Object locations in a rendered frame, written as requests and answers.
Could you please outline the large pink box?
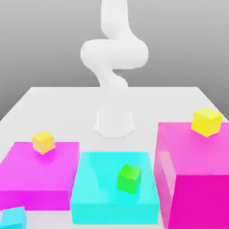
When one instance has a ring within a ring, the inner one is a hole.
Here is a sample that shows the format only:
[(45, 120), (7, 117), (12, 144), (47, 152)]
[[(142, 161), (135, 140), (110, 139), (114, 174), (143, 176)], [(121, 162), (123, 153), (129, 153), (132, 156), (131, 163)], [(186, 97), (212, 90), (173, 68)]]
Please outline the large pink box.
[(210, 137), (160, 122), (153, 172), (165, 229), (229, 229), (229, 122)]

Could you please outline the small yellow cube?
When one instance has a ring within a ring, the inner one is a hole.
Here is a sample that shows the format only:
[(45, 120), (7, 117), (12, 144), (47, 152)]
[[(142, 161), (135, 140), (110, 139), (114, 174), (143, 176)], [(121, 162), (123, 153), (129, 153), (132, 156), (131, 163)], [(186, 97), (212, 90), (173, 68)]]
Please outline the small yellow cube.
[(205, 137), (219, 132), (223, 114), (210, 108), (203, 108), (193, 113), (191, 129)]

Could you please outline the small orange cube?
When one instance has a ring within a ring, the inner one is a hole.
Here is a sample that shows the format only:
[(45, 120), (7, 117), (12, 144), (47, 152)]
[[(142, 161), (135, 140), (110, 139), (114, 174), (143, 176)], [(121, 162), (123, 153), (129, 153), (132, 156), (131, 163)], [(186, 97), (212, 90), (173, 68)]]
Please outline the small orange cube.
[(41, 131), (32, 136), (34, 150), (40, 154), (45, 154), (55, 148), (54, 137), (47, 131)]

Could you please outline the large cyan box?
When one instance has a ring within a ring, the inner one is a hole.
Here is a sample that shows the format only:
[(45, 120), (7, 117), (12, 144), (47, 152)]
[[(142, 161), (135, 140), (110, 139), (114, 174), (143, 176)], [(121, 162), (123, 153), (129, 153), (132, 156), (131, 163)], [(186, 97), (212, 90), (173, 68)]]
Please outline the large cyan box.
[[(118, 189), (124, 165), (141, 169), (135, 194)], [(82, 152), (71, 198), (74, 224), (153, 224), (159, 199), (148, 152)]]

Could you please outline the small green cube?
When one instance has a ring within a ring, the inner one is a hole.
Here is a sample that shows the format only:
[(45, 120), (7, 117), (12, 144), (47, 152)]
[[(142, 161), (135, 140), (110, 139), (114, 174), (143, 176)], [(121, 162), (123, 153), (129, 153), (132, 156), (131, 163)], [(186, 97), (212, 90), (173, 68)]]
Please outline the small green cube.
[(124, 165), (118, 174), (118, 189), (135, 194), (141, 183), (141, 168)]

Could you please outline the small cyan cube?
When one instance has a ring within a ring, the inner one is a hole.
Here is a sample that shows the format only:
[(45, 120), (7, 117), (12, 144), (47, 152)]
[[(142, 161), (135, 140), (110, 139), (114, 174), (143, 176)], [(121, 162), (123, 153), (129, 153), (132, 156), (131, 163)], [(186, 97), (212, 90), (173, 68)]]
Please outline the small cyan cube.
[(24, 206), (3, 210), (0, 229), (26, 229), (26, 227), (27, 218)]

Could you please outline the large magenta box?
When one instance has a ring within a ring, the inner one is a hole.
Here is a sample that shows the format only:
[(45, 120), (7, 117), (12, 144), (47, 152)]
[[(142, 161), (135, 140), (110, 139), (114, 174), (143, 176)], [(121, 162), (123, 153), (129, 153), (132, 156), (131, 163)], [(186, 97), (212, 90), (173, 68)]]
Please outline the large magenta box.
[(68, 211), (79, 159), (78, 142), (57, 142), (45, 154), (14, 143), (0, 163), (0, 210)]

